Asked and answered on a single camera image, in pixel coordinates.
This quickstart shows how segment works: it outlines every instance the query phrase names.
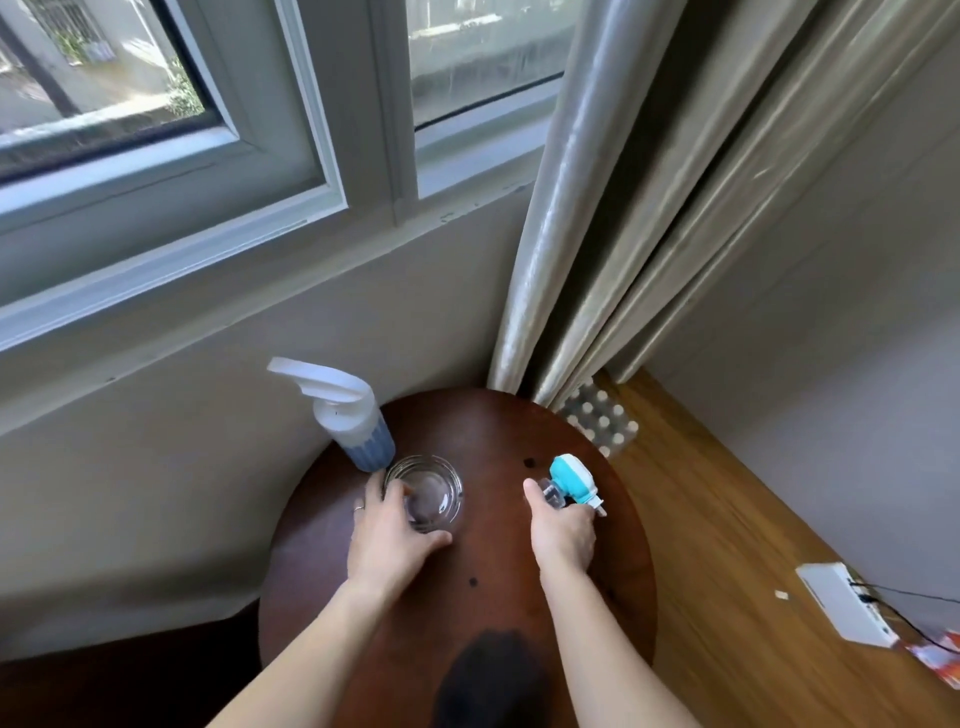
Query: tree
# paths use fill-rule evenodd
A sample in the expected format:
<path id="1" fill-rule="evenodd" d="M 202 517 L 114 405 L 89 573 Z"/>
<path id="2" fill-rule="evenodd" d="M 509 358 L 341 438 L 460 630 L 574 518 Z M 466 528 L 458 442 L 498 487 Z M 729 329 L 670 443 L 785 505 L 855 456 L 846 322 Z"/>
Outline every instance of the tree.
<path id="1" fill-rule="evenodd" d="M 33 76 L 34 81 L 40 84 L 40 88 L 47 95 L 53 105 L 60 112 L 60 116 L 76 116 L 80 113 L 77 105 L 66 95 L 57 79 L 48 71 L 40 60 L 30 52 L 30 49 L 20 40 L 20 37 L 13 32 L 13 28 L 7 22 L 3 15 L 0 15 L 0 40 L 4 45 L 10 48 L 17 59 L 23 63 L 23 69 Z"/>

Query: glass bowl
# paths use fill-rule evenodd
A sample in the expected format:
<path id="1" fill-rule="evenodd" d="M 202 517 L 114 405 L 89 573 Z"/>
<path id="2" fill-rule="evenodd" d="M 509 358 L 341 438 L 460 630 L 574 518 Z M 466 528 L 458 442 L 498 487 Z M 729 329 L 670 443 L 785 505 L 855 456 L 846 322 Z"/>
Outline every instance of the glass bowl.
<path id="1" fill-rule="evenodd" d="M 404 505 L 410 524 L 420 533 L 447 530 L 460 513 L 464 484 L 442 457 L 409 455 L 397 460 L 387 471 L 384 488 L 391 480 L 406 486 Z"/>

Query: round table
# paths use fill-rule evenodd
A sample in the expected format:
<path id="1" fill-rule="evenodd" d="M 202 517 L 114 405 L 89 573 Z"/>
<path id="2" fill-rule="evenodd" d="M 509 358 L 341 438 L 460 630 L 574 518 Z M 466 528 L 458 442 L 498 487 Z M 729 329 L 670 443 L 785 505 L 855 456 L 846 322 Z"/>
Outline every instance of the round table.
<path id="1" fill-rule="evenodd" d="M 657 595 L 650 548 L 620 479 L 563 419 L 500 392 L 424 392 L 387 404 L 383 415 L 397 458 L 445 458 L 463 479 L 464 502 L 451 528 L 453 545 L 428 559 L 380 625 L 348 685 L 336 725 L 443 723 L 434 713 L 442 704 L 463 708 L 472 700 L 490 706 L 513 689 L 504 681 L 514 681 L 540 691 L 540 712 L 547 716 L 543 725 L 575 726 L 530 548 L 522 482 L 547 476 L 553 458 L 564 452 L 579 457 L 593 473 L 609 515 L 596 519 L 589 573 L 631 642 L 651 662 Z M 331 446 L 287 503 L 260 597 L 264 665 L 347 578 L 352 505 L 367 477 Z M 477 677 L 471 670 L 489 674 Z M 477 694 L 456 692 L 463 690 Z"/>

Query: white spray bottle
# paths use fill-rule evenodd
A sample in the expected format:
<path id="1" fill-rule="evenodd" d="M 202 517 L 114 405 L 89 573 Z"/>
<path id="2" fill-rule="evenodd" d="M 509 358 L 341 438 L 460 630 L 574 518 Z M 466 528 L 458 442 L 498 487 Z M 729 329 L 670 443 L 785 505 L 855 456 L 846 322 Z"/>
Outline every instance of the white spray bottle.
<path id="1" fill-rule="evenodd" d="M 339 369 L 275 356 L 268 372 L 288 376 L 313 398 L 313 415 L 365 473 L 390 465 L 396 454 L 394 438 L 376 406 L 371 386 Z"/>

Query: cable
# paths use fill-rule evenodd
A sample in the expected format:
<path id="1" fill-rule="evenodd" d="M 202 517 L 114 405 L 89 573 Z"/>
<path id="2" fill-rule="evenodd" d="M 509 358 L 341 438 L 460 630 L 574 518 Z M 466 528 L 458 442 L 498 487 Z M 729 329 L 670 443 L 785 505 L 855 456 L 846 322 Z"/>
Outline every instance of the cable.
<path id="1" fill-rule="evenodd" d="M 878 584 L 867 584 L 864 581 L 852 581 L 850 582 L 852 587 L 866 587 L 867 589 L 882 589 L 884 592 L 893 592 L 894 594 L 907 595 L 907 596 L 921 596 L 924 599 L 936 599 L 937 601 L 948 601 L 951 604 L 960 604 L 960 599 L 948 599 L 945 596 L 931 596 L 931 595 L 922 595 L 917 592 L 905 592 L 903 589 L 894 589 L 893 587 L 881 587 Z"/>
<path id="2" fill-rule="evenodd" d="M 861 584 L 855 584 L 855 583 L 854 583 L 854 586 L 863 586 L 863 585 L 861 585 Z M 887 609 L 889 609 L 891 612 L 893 612 L 895 615 L 897 615 L 897 617 L 899 617 L 899 618 L 903 621 L 904 624 L 906 624 L 908 627 L 910 627 L 910 629 L 912 629 L 912 630 L 913 630 L 914 632 L 916 632 L 918 635 L 920 635 L 921 637 L 923 637 L 923 638 L 924 638 L 927 642 L 929 642 L 930 644 L 934 645 L 935 647 L 940 647 L 940 649 L 944 650 L 945 652 L 949 652 L 949 653 L 954 654 L 954 655 L 960 655 L 960 649 L 953 649 L 952 647 L 943 646 L 942 644 L 938 643 L 936 640 L 933 640 L 933 639 L 929 638 L 929 637 L 926 635 L 926 633 L 924 632 L 924 630 L 922 630 L 920 627 L 918 627 L 916 624 L 914 624 L 912 621 L 910 621 L 910 620 L 907 619 L 904 615 L 902 615 L 902 614 L 897 610 L 896 607 L 891 607 L 889 604 L 887 604 L 887 603 L 886 603 L 885 601 L 883 601 L 882 599 L 877 599 L 875 596 L 870 596 L 870 595 L 860 595 L 860 601 L 862 601 L 864 604 L 882 604 L 882 605 L 885 606 Z"/>

